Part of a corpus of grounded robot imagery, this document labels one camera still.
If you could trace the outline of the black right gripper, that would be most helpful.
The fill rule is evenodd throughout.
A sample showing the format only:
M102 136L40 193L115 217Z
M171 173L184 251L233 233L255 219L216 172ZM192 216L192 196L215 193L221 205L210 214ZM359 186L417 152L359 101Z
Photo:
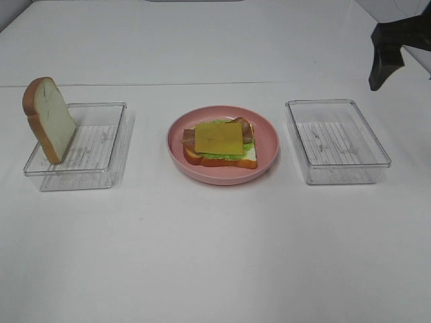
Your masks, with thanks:
M371 35L374 59L368 82L377 91L396 70L404 66L401 46L430 50L430 16L418 15L378 23Z

